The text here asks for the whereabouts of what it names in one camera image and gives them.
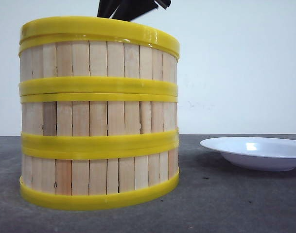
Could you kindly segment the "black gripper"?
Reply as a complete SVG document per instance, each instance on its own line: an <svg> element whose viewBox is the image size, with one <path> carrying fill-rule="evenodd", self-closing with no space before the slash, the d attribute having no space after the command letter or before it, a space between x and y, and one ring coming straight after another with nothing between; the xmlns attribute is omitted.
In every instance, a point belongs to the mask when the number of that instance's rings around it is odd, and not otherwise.
<svg viewBox="0 0 296 233"><path fill-rule="evenodd" d="M161 6L167 9L171 0L100 0L97 17L131 21Z"/></svg>

